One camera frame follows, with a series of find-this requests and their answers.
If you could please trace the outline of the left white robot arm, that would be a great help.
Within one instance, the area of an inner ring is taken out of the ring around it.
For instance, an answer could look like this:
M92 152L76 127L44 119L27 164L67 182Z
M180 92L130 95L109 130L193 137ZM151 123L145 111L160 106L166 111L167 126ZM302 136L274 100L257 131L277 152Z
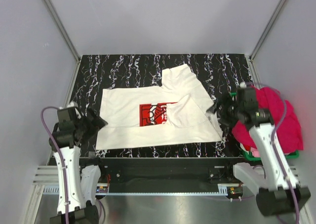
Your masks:
M57 165L59 201L51 224L97 224L97 183L107 175L97 159L80 166L80 146L108 123L89 109L82 114L75 104L57 110L58 122L49 136Z

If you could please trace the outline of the white Coca-Cola t-shirt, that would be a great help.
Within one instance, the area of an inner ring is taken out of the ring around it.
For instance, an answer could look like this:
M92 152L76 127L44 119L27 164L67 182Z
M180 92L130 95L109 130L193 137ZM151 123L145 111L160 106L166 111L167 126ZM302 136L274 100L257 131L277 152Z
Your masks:
M221 141L214 104L187 64L162 71L161 86L104 89L100 117L108 124L96 149Z

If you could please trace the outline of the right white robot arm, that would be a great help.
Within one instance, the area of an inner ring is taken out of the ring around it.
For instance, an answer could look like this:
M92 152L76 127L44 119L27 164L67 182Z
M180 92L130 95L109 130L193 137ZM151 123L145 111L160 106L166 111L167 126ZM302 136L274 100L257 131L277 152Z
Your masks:
M235 95L224 94L208 112L219 114L220 124L229 128L237 122L245 125L259 150L265 172L263 177L249 163L237 163L224 170L225 179L244 183L255 195L263 216L293 213L298 223L300 211L311 193L293 174L277 137L280 123L275 123L269 109L259 107L255 88L239 87Z

